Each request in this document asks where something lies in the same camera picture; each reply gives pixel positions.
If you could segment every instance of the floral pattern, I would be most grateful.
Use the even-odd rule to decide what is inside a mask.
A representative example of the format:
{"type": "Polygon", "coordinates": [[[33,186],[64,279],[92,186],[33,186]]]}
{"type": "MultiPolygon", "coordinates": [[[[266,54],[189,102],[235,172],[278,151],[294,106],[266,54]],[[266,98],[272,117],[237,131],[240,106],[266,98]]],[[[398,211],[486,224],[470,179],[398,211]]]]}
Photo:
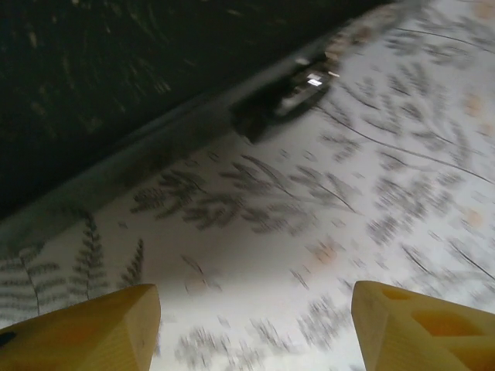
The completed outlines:
{"type": "Polygon", "coordinates": [[[157,284],[152,370],[364,371],[358,280],[495,311],[495,6],[423,9],[270,142],[228,135],[0,261],[0,327],[157,284]]]}

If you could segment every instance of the square hole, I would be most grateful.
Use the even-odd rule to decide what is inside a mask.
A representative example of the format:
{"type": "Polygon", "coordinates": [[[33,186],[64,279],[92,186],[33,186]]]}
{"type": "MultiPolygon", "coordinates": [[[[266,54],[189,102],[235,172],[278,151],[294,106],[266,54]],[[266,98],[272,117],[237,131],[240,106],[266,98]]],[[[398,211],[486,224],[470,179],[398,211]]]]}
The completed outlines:
{"type": "Polygon", "coordinates": [[[495,348],[457,348],[450,351],[471,371],[494,371],[495,348]]]}
{"type": "Polygon", "coordinates": [[[395,290],[393,288],[385,288],[381,291],[383,295],[391,300],[408,300],[411,298],[411,295],[406,294],[403,291],[395,290]]]}
{"type": "Polygon", "coordinates": [[[468,319],[449,311],[415,311],[412,318],[433,336],[483,335],[468,319]]]}

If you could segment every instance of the yellow plastic part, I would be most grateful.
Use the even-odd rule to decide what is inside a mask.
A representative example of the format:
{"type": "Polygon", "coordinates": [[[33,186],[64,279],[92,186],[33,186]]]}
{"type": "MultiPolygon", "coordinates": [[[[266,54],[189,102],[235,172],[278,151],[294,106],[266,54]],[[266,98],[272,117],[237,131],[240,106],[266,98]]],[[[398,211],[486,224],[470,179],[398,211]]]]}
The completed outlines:
{"type": "Polygon", "coordinates": [[[155,285],[126,288],[0,330],[0,371],[148,371],[155,285]]]}
{"type": "Polygon", "coordinates": [[[377,282],[352,316],[367,371],[495,371],[495,315],[377,282]]]}

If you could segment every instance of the wallpaper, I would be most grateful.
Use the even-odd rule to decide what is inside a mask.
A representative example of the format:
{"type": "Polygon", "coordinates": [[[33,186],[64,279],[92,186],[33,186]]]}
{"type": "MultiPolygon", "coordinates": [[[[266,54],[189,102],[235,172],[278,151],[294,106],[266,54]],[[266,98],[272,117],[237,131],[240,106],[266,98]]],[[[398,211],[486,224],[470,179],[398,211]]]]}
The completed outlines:
{"type": "Polygon", "coordinates": [[[152,371],[364,371],[357,280],[495,311],[495,2],[429,2],[341,74],[277,138],[65,210],[0,262],[0,327],[154,283],[152,371]]]}

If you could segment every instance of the led light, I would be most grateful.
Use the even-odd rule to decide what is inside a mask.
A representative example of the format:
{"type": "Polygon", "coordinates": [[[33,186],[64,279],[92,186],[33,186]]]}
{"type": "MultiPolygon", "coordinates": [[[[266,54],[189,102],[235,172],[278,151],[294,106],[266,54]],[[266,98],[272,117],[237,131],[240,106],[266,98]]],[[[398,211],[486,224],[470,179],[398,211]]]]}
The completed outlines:
{"type": "Polygon", "coordinates": [[[321,81],[315,79],[308,80],[308,83],[312,84],[314,87],[319,87],[322,84],[321,81]]]}

